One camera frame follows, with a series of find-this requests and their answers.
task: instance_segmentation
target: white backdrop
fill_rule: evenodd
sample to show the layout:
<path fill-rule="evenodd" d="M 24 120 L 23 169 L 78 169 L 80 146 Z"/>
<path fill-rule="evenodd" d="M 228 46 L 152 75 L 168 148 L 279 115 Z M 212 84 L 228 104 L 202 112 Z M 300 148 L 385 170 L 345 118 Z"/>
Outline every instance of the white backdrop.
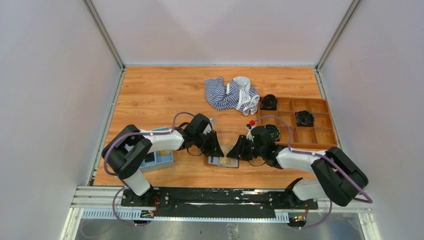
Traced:
<path fill-rule="evenodd" d="M 384 240 L 423 238 L 423 13 L 422 0 L 363 0 L 322 70 Z"/>
<path fill-rule="evenodd" d="M 351 2 L 93 1 L 130 65 L 315 65 Z"/>
<path fill-rule="evenodd" d="M 0 2 L 0 239 L 59 239 L 119 70 L 81 0 Z"/>

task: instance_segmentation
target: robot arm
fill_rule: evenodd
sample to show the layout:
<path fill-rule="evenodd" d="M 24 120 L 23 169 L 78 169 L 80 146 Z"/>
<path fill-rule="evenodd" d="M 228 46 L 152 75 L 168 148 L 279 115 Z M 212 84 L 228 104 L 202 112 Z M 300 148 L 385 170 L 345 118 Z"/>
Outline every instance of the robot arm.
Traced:
<path fill-rule="evenodd" d="M 183 150 L 193 145 L 204 155 L 224 157 L 211 120 L 202 114 L 194 116 L 184 129 L 180 126 L 165 132 L 148 132 L 128 125 L 103 149 L 101 156 L 123 183 L 136 195 L 143 196 L 152 188 L 140 170 L 147 154 Z"/>
<path fill-rule="evenodd" d="M 304 151 L 275 145 L 264 126 L 253 127 L 247 136 L 240 135 L 227 157 L 247 161 L 262 157 L 270 167 L 314 173 L 315 179 L 298 178 L 286 188 L 286 200 L 292 206 L 308 199 L 328 198 L 335 204 L 345 207 L 359 193 L 351 181 L 361 189 L 368 184 L 365 174 L 340 148 Z M 345 175 L 335 170 L 334 165 L 337 165 Z"/>

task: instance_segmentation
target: blue and white striped fabric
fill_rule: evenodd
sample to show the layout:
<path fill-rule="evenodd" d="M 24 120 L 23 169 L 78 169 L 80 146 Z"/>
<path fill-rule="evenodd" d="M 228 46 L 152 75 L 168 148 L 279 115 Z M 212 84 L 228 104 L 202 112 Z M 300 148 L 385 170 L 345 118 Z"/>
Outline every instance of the blue and white striped fabric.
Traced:
<path fill-rule="evenodd" d="M 244 115 L 256 113 L 259 95 L 251 87 L 249 78 L 238 76 L 224 86 L 222 76 L 204 81 L 204 93 L 207 102 L 218 111 L 237 109 Z"/>

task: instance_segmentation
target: wooden tray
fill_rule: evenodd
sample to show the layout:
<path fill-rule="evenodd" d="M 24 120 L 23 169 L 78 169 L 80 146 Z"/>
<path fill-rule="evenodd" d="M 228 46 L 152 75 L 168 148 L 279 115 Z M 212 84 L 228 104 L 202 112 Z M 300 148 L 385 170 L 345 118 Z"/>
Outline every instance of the wooden tray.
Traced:
<path fill-rule="evenodd" d="M 291 146 L 303 149 L 329 149 L 337 146 L 334 133 L 333 121 L 331 119 L 327 100 L 317 98 L 290 98 L 277 97 L 277 110 L 257 111 L 259 117 L 276 116 L 284 120 L 291 128 L 293 139 Z M 315 117 L 313 126 L 297 126 L 296 113 L 306 110 Z M 279 128 L 280 139 L 277 145 L 287 145 L 289 142 L 289 131 L 287 127 L 274 118 L 266 118 L 259 121 L 259 125 L 273 124 Z"/>

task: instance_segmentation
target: wooden tabletop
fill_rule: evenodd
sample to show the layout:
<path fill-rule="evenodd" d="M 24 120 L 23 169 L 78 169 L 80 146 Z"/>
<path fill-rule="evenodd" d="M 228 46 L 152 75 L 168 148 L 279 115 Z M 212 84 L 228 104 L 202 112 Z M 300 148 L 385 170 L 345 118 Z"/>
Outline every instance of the wooden tabletop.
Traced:
<path fill-rule="evenodd" d="M 247 134 L 246 124 L 256 116 L 244 116 L 235 109 L 217 111 L 209 105 L 204 82 L 219 76 L 224 77 L 225 85 L 234 77 L 246 76 L 260 96 L 321 98 L 311 67 L 128 67 L 106 144 L 128 124 L 143 130 L 171 127 L 174 115 L 184 111 L 215 118 L 214 129 L 220 145 L 233 146 L 239 135 Z M 177 125 L 190 120 L 190 116 L 180 115 Z M 199 150 L 193 147 L 192 151 L 195 154 Z M 144 173 L 153 186 L 285 188 L 296 178 L 315 177 L 300 170 L 280 170 L 266 164 L 254 167 L 247 161 L 240 161 L 239 168 L 206 166 L 204 156 L 191 156 L 185 150 L 174 151 L 173 156 L 175 166 Z M 258 165 L 263 160 L 259 157 L 251 163 Z M 101 159 L 94 185 L 123 184 L 105 173 Z"/>

